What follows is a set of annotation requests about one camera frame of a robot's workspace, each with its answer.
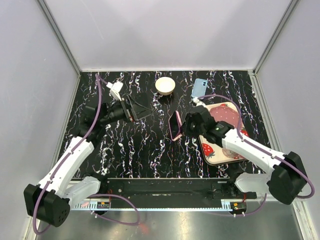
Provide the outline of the pink cased phone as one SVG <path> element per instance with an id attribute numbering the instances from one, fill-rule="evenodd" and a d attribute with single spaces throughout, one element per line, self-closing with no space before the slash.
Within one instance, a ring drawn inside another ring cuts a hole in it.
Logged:
<path id="1" fill-rule="evenodd" d="M 179 112 L 176 110 L 169 118 L 169 132 L 172 141 L 176 141 L 181 135 L 178 135 L 178 117 L 180 117 Z"/>

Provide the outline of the light blue phone case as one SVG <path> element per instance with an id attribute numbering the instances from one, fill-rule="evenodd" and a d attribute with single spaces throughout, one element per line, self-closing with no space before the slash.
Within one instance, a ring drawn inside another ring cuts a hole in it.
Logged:
<path id="1" fill-rule="evenodd" d="M 206 95 L 208 81 L 206 79 L 196 78 L 191 92 L 192 98 L 199 98 Z"/>

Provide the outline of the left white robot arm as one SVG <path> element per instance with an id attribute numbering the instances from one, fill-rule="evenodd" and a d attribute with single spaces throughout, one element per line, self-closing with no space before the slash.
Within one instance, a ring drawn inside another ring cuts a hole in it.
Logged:
<path id="1" fill-rule="evenodd" d="M 102 141 L 106 126 L 118 121 L 132 123 L 152 114 L 152 110 L 127 95 L 113 104 L 98 102 L 85 106 L 75 136 L 50 172 L 36 185 L 23 191 L 27 214 L 35 220 L 59 227 L 71 209 L 88 197 L 103 198 L 108 179 L 99 173 L 86 173 L 83 180 L 70 186 L 74 174 Z"/>

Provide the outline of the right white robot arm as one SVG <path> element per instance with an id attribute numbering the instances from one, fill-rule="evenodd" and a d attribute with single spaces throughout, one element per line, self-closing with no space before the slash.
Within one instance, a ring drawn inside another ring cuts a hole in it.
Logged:
<path id="1" fill-rule="evenodd" d="M 257 165 L 263 174 L 241 173 L 227 185 L 228 195 L 239 198 L 247 192 L 271 194 L 279 202 L 290 205 L 308 182 L 301 157 L 291 151 L 284 154 L 268 148 L 239 133 L 233 125 L 216 121 L 209 110 L 196 106 L 179 128 L 188 137 L 203 136 L 208 142 L 235 152 Z"/>

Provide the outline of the cream ceramic bowl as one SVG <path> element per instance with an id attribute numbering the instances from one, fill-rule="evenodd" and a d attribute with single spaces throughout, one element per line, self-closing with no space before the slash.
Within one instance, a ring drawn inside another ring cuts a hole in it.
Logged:
<path id="1" fill-rule="evenodd" d="M 170 77 L 160 77 L 155 82 L 157 92 L 163 96 L 168 96 L 173 93 L 176 87 L 175 81 Z"/>

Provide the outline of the strawberry pattern tray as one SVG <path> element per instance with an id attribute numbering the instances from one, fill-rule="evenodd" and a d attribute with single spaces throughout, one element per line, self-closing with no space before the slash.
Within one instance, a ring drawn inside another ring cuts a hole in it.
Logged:
<path id="1" fill-rule="evenodd" d="M 222 103 L 215 103 L 206 105 L 206 108 L 210 111 L 211 108 L 216 107 L 221 104 L 227 104 L 230 108 L 237 111 L 236 106 L 231 103 L 230 101 L 225 101 Z M 237 161 L 242 161 L 244 159 L 230 159 L 226 157 L 223 152 L 222 148 L 216 144 L 208 142 L 202 135 L 198 137 L 199 142 L 201 143 L 201 150 L 204 156 L 204 160 L 211 166 L 217 166 L 222 164 L 233 163 Z"/>

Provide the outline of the pink dotted plate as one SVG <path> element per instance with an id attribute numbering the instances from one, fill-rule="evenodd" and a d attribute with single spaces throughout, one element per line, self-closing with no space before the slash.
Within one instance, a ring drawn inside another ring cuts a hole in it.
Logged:
<path id="1" fill-rule="evenodd" d="M 209 112 L 216 122 L 223 121 L 232 125 L 234 128 L 238 127 L 239 114 L 226 103 L 212 107 Z"/>

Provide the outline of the pink glass mug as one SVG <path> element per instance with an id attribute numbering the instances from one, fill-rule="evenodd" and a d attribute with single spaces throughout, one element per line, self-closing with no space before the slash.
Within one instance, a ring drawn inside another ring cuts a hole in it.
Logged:
<path id="1" fill-rule="evenodd" d="M 226 149 L 226 148 L 222 148 L 222 153 L 229 159 L 233 159 L 233 160 L 245 159 L 242 155 L 240 155 L 232 150 Z"/>

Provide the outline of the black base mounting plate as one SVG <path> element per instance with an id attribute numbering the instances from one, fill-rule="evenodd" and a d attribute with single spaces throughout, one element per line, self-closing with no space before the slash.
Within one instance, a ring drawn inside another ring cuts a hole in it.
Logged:
<path id="1" fill-rule="evenodd" d="M 229 178 L 108 178 L 99 194 L 191 195 L 213 199 L 255 200 L 255 192 L 242 192 Z"/>

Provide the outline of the right control board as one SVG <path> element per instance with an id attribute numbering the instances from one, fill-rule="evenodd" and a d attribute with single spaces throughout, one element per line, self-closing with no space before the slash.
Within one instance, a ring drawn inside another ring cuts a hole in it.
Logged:
<path id="1" fill-rule="evenodd" d="M 242 202 L 232 202 L 231 203 L 231 208 L 234 211 L 240 211 L 240 212 L 245 212 L 247 209 L 247 203 L 245 201 Z"/>

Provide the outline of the control board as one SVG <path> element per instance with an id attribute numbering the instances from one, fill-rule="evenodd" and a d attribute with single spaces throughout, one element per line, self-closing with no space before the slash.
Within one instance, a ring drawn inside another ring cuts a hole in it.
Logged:
<path id="1" fill-rule="evenodd" d="M 231 203 L 231 208 L 234 211 L 240 211 L 240 212 L 245 212 L 247 209 L 247 203 L 245 201 L 242 202 L 232 202 Z"/>
<path id="2" fill-rule="evenodd" d="M 99 200 L 97 201 L 96 208 L 98 210 L 106 210 L 111 207 L 111 202 L 109 200 Z"/>

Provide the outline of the left control board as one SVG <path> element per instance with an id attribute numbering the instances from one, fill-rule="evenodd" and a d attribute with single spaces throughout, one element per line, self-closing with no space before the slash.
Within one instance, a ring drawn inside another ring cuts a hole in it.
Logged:
<path id="1" fill-rule="evenodd" d="M 111 202 L 109 200 L 99 200 L 97 201 L 96 208 L 98 210 L 106 210 L 111 207 Z"/>

